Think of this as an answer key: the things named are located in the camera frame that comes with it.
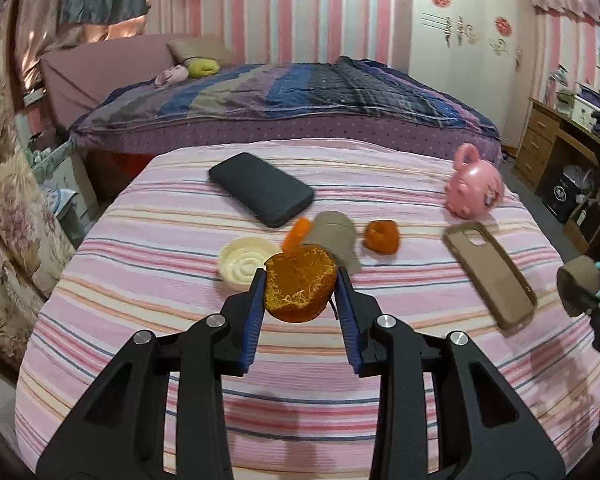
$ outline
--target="pillow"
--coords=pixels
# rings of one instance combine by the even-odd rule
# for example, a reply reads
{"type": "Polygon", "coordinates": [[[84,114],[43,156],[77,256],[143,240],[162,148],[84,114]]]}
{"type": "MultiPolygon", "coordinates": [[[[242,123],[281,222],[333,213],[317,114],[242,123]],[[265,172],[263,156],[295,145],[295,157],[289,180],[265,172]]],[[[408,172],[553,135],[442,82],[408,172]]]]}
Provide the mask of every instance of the pillow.
{"type": "Polygon", "coordinates": [[[234,65],[234,53],[216,36],[205,34],[196,38],[177,38],[167,43],[177,63],[189,67],[195,57],[215,59],[222,67],[234,65]]]}

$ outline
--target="yellow plush toy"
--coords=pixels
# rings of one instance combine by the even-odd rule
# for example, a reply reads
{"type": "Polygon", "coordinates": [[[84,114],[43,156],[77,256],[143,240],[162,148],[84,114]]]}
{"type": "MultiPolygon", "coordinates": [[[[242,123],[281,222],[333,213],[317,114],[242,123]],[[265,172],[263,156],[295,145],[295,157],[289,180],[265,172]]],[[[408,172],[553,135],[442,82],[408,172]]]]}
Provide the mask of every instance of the yellow plush toy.
{"type": "Polygon", "coordinates": [[[215,59],[196,57],[191,60],[187,69],[189,70],[189,77],[198,79],[200,77],[217,74],[220,70],[220,65],[218,65],[218,62],[215,59]]]}

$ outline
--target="gray cap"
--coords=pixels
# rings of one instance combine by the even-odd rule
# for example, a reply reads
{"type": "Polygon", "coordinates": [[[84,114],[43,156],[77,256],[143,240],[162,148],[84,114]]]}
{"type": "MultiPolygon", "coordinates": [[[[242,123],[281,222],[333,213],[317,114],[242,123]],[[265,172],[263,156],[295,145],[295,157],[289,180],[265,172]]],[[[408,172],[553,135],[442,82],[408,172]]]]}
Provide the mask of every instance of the gray cap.
{"type": "Polygon", "coordinates": [[[348,216],[337,211],[325,211],[315,217],[302,244],[324,247],[334,257],[336,264],[345,267],[352,275],[361,267],[356,256],[356,237],[356,226],[348,216]]]}

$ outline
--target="brown phone case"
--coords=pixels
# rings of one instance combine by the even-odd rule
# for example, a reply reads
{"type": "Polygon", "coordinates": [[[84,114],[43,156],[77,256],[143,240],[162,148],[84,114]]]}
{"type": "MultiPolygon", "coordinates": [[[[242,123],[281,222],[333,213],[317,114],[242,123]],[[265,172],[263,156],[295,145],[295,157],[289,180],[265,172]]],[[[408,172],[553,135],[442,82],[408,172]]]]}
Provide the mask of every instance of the brown phone case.
{"type": "Polygon", "coordinates": [[[538,297],[484,224],[474,221],[451,226],[445,230],[443,241],[501,329],[510,330],[533,316],[538,297]],[[467,236],[469,231],[478,231],[485,243],[473,243],[467,236]]]}

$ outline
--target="small bowl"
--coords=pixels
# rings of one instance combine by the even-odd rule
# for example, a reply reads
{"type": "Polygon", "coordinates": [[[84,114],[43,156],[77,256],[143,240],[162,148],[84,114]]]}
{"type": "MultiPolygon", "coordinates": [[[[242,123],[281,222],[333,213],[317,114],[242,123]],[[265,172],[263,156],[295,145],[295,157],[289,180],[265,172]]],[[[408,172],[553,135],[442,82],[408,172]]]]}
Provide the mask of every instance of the small bowl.
{"type": "Polygon", "coordinates": [[[245,236],[225,245],[218,254],[218,272],[233,290],[246,292],[251,286],[256,270],[280,248],[266,238],[245,236]]]}

